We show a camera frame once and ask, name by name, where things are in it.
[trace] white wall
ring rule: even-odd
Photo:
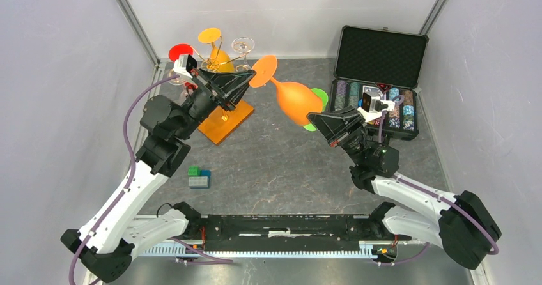
[[[124,114],[153,67],[115,0],[0,7],[0,284],[67,284],[60,236],[123,176]]]
[[[450,0],[430,32],[422,101],[453,189],[502,230],[492,284],[539,284],[542,0]]]
[[[222,30],[225,47],[239,36],[256,41],[252,58],[334,57],[344,25],[418,33],[435,0],[129,0],[157,54],[197,41],[208,27]]]

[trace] blue block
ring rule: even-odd
[[[211,178],[211,171],[209,171],[209,170],[200,170],[199,176],[207,176],[208,178]]]

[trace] orange disc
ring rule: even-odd
[[[256,71],[256,75],[250,80],[249,84],[252,88],[262,87],[267,83],[275,71],[279,61],[275,55],[267,55],[260,58],[253,66],[252,69]]]
[[[221,34],[220,29],[212,27],[202,31],[199,36],[197,36],[197,39],[201,43],[209,44],[217,41]]]

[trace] white bracket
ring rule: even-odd
[[[133,243],[132,260],[141,253],[152,248],[157,243],[178,236],[186,230],[188,221],[186,216],[175,209],[170,209],[167,213],[156,219],[147,221],[136,227],[129,227],[122,238],[127,243]]]
[[[120,199],[117,205],[109,212],[104,219],[100,227],[96,230],[96,233],[92,233],[93,236],[87,243],[87,247],[97,248],[97,253],[106,254],[113,252],[120,241],[126,228],[135,217],[135,215],[141,210],[143,204],[147,202],[149,197],[167,180],[167,176],[162,174],[151,174],[151,167],[147,166],[144,162],[138,162],[135,170],[134,180],[129,188],[126,190],[126,194]],[[98,213],[90,219],[79,230],[81,239],[86,237],[90,232],[90,229],[94,226],[98,218],[104,213],[109,205],[117,198],[121,192],[125,192],[124,186],[128,181],[128,175],[124,177],[124,180],[120,183],[117,189],[113,192],[111,197],[105,202]]]
[[[452,203],[455,203],[456,201],[454,198],[456,194],[434,189],[433,187],[429,187],[418,181],[411,179],[408,180],[418,187],[438,194],[439,197],[445,197]],[[375,194],[393,199],[411,208],[413,211],[419,212],[434,224],[438,224],[438,220],[441,217],[440,211],[450,209],[450,206],[441,200],[420,192],[412,187],[409,187],[408,185],[400,183],[394,178],[376,176],[376,178],[372,181],[372,185]]]
[[[442,248],[440,228],[419,213],[395,206],[384,215],[382,222],[392,234],[407,235]]]

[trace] cable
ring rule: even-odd
[[[189,244],[187,244],[187,243],[183,242],[182,240],[179,240],[179,239],[177,239],[175,237],[171,237],[170,239],[175,241],[175,242],[178,242],[178,243],[182,244],[188,250],[190,250],[190,251],[192,251],[192,252],[194,252],[196,254],[199,254],[199,255],[203,256],[204,258],[212,260],[212,261],[189,261],[189,262],[186,262],[187,265],[217,265],[217,264],[231,264],[231,263],[233,263],[233,261],[231,259],[216,258],[214,256],[205,254],[205,253],[201,252],[200,250],[192,248],[192,246],[190,246]]]
[[[401,105],[405,101],[404,95],[396,95],[394,98],[392,98],[392,101],[395,101],[395,99],[399,98],[399,102],[395,102],[395,105]],[[380,116],[380,122],[378,124],[378,142],[382,142],[382,126],[384,125],[384,119],[386,116],[387,111],[382,111],[382,115]]]
[[[160,207],[158,207],[158,209],[156,210],[156,218],[158,218],[158,213],[160,212],[160,209],[162,207],[164,207],[164,205],[169,205],[170,208],[173,208],[173,205],[171,205],[169,203],[164,203],[164,204],[160,205]]]
[[[200,229],[201,232],[201,245],[205,246],[205,227],[202,226]]]
[[[484,237],[492,245],[493,250],[492,251],[490,250],[488,252],[488,254],[496,255],[496,254],[499,253],[499,247],[497,246],[497,242],[495,242],[493,237],[491,237],[491,235],[485,230],[485,228],[482,227],[482,225],[480,225],[480,223],[478,223],[478,221],[476,221],[471,215],[469,215],[463,208],[460,208],[456,203],[446,199],[445,197],[440,197],[438,194],[436,194],[436,193],[434,193],[432,191],[426,190],[425,188],[422,188],[422,187],[412,183],[411,181],[404,180],[402,177],[398,176],[398,173],[396,173],[394,175],[394,178],[396,180],[400,181],[401,183],[403,183],[403,184],[405,184],[405,185],[407,185],[409,187],[414,188],[415,190],[421,191],[421,192],[423,192],[425,194],[428,194],[431,197],[437,198],[438,200],[448,204],[449,206],[451,206],[452,208],[457,210],[460,214],[462,214],[465,218],[467,218],[467,220],[470,221],[470,223],[472,223],[472,225],[474,225],[478,229],[478,231],[480,231],[480,233],[482,233],[482,235],[484,235]]]
[[[191,84],[189,82],[185,83],[185,89],[186,89],[186,92],[187,92],[187,94],[188,94],[188,96],[190,98],[192,98],[192,93],[190,93],[190,90],[192,90],[192,92],[194,92],[194,90],[196,90],[196,88],[197,88],[196,85],[193,85],[193,84]]]
[[[422,251],[420,251],[420,253],[412,256],[411,258],[407,258],[407,259],[402,259],[400,261],[394,261],[393,263],[383,263],[383,262],[380,262],[380,261],[373,261],[373,263],[377,264],[379,267],[380,266],[396,266],[396,265],[401,265],[401,264],[406,264],[408,263],[409,261],[413,261],[415,259],[418,259],[420,258],[425,252],[427,252],[427,250],[429,249],[429,246],[430,246],[430,243],[426,243],[424,248],[422,249]]]
[[[399,236],[395,235],[395,238],[396,238],[395,243],[394,243],[393,247],[391,247],[391,249],[393,250],[393,248],[395,248],[395,259],[397,259],[397,257],[399,256],[399,247],[397,246],[397,244],[399,243]]]
[[[149,91],[151,91],[154,87],[157,87],[167,81],[170,81],[172,79],[176,79],[179,77],[179,75],[174,75],[172,77],[167,77],[165,79],[162,79],[161,81],[156,82],[155,84],[152,84],[149,88],[145,89],[135,100],[134,103],[128,108],[128,111],[126,112],[126,116],[124,117],[124,124],[123,124],[123,135],[124,135],[124,143],[126,144],[126,147],[128,148],[128,154],[130,155],[130,175],[128,176],[128,180],[126,184],[124,185],[124,189],[122,192],[120,192],[115,200],[105,209],[104,213],[98,218],[94,226],[90,229],[89,233],[96,233],[96,230],[98,227],[100,227],[100,224],[104,221],[104,219],[107,217],[107,215],[111,212],[111,210],[119,203],[120,199],[124,196],[124,194],[127,192],[125,190],[129,190],[130,185],[132,184],[132,181],[134,180],[134,175],[136,175],[136,155],[134,154],[134,149],[132,149],[132,145],[130,144],[130,139],[128,138],[128,119],[130,115],[132,114],[132,111],[136,107],[137,103],[147,94]],[[90,240],[91,236],[86,235],[85,239],[81,242],[79,247],[74,253],[74,257],[72,258],[72,262],[70,263],[70,271],[68,273],[68,281],[70,285],[76,285],[74,273],[75,273],[75,265],[77,264],[77,259],[81,255],[81,252],[83,251],[83,248],[85,248],[86,244]],[[98,283],[100,279],[94,280],[90,285],[95,285]]]
[[[390,249],[393,249],[397,244],[399,243],[399,235],[395,234],[395,237],[393,238],[393,244],[391,245]]]
[[[394,257],[391,257],[389,256],[388,254],[386,253],[383,253],[382,255],[384,255],[385,257],[393,260],[393,262],[395,263],[395,260],[397,259],[397,257],[399,256],[399,248],[395,248],[395,256]]]

